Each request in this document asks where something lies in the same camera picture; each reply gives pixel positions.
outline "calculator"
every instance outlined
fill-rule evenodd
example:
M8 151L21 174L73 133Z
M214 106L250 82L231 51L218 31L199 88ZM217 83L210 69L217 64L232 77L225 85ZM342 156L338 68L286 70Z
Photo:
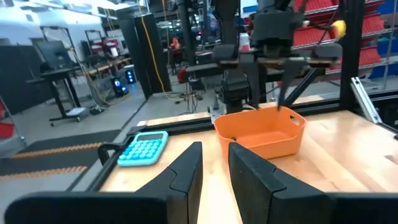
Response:
M163 152L169 134L165 131L139 133L119 156L119 166L149 166L155 164Z

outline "wooden table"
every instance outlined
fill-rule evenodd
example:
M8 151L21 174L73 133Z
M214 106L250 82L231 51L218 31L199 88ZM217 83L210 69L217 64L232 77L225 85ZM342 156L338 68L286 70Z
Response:
M319 97L301 99L316 100ZM155 125L208 116L190 114L140 122ZM349 111L306 117L298 154L271 162L327 192L398 192L398 141L394 133ZM241 223L215 131L171 136L159 162L150 167L116 166L104 192L133 192L161 173L193 141L203 144L203 187L198 223Z
M124 62L128 62L128 61L130 61L130 58L124 58L124 59L116 60L115 64L118 65L120 63L124 63ZM112 66L113 66L113 64L106 64L106 65L102 65L100 67L89 68L87 70L87 73L89 75L93 75L93 74L96 74L98 72L102 72L103 70L107 70L107 69L111 68ZM84 74L82 72L77 72L76 75L77 76L84 76Z

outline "electronic equipment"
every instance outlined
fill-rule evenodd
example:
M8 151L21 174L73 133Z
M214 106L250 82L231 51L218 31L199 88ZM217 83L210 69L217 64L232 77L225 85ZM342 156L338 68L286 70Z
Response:
M111 78L111 82L116 97L122 97L129 93L129 89L125 86L122 86L122 83L118 77Z
M124 67L124 75L126 76L127 84L134 84L137 82L134 74L134 65L127 65Z
M37 47L51 69L56 70L73 66L73 61L70 59L62 41L38 42Z
M169 135L165 131L139 133L119 156L119 166L148 166L155 164L163 152Z

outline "orange plastic basket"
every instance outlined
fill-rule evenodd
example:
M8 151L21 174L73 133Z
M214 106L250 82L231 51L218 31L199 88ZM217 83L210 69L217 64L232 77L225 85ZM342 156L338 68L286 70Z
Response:
M305 118L286 107L243 111L218 117L215 128L223 159L228 162L228 145L236 141L257 155L275 158L299 151Z

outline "concrete floor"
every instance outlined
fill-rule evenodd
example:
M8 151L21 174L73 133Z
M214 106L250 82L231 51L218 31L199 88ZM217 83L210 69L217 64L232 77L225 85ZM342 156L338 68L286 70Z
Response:
M211 78L208 81L218 83L218 80L219 78L216 77ZM179 85L176 81L176 77L171 77L173 91L184 92L185 85ZM398 88L398 78L390 77L388 79L386 89L391 90L396 88ZM305 90L302 96L321 95L324 98L333 98L338 96L339 89L340 88L338 86L332 85L328 82L314 83ZM136 85L134 91L135 92L132 92L131 96L126 101L110 107L110 109L105 111L103 114L89 116L83 119L80 123L76 123L74 121L63 121L58 123L55 127L50 127L49 122L47 121L48 118L58 116L58 111L55 105L36 106L21 114L15 115L14 119L21 134L26 137L29 143L41 139L59 138L62 136L119 129L144 101L144 96L140 91L139 84ZM207 111L207 106L213 104L214 95L215 93L212 89L209 89L204 93L203 100L198 102L197 112ZM149 98L138 114L128 122L119 136L115 139L115 142L121 142L130 128L135 126L139 121L177 116L186 112L186 109L186 102L176 105L174 101L167 99L163 93L155 94ZM73 190L85 190L100 170L101 164L97 161ZM5 211L10 202L21 195L43 190L63 191L73 182L73 180L75 180L77 176L78 174L74 173L53 175L36 179L18 179L0 182L0 214Z

